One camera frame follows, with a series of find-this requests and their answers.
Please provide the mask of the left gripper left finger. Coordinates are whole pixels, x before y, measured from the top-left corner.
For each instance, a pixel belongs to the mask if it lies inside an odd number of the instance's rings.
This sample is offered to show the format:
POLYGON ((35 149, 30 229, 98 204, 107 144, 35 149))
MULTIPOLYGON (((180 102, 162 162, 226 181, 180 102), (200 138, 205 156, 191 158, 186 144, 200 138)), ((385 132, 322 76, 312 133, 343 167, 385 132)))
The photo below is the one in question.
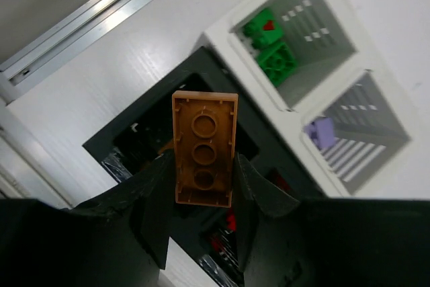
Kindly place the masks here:
POLYGON ((2 286, 156 286, 165 269, 175 157, 72 209, 1 201, 2 286))

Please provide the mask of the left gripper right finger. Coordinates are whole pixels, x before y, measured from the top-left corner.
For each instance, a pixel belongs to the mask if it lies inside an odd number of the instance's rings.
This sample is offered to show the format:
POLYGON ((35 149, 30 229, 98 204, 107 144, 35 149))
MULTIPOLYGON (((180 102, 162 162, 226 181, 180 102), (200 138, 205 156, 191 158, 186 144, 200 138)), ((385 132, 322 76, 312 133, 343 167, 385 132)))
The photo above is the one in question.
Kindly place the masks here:
POLYGON ((296 199, 234 158, 245 286, 428 286, 429 202, 296 199))

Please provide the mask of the small purple lego brick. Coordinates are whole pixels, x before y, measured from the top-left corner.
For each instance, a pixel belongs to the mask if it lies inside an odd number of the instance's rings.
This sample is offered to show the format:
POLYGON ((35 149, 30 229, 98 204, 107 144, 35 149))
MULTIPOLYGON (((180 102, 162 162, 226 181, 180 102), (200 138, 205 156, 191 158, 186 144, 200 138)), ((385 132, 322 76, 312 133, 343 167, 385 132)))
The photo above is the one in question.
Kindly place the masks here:
POLYGON ((331 118, 315 119, 304 127, 304 132, 319 150, 331 148, 336 143, 335 129, 331 118))

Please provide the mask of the orange plate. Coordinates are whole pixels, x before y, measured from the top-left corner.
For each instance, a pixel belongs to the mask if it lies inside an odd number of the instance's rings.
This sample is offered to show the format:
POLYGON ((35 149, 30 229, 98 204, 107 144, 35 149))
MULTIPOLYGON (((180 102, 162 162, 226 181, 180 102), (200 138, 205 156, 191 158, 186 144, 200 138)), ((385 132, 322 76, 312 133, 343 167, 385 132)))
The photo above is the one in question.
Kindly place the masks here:
POLYGON ((236 93, 173 93, 176 203, 231 207, 238 104, 236 93))

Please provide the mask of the green square lego brick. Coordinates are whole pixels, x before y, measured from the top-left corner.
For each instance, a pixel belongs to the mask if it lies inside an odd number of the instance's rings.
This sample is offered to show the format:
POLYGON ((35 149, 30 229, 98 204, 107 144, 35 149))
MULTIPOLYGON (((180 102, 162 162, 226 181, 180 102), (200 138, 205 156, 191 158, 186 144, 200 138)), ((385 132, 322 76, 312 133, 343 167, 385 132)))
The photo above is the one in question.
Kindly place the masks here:
POLYGON ((282 40, 264 48, 256 61, 275 87, 281 85, 297 67, 297 61, 292 51, 282 40))

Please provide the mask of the red lego brick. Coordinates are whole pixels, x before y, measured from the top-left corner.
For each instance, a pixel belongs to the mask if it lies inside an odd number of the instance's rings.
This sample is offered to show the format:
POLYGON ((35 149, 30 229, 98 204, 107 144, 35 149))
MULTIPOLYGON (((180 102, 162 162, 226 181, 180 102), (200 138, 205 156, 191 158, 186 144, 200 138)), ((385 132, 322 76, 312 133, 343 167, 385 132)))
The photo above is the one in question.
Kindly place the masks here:
MULTIPOLYGON (((281 190, 292 193, 290 184, 278 169, 271 169, 265 176, 271 183, 281 190)), ((202 234, 202 239, 209 245, 209 255, 220 261, 237 261, 236 243, 236 218, 232 208, 222 213, 220 218, 202 234)))

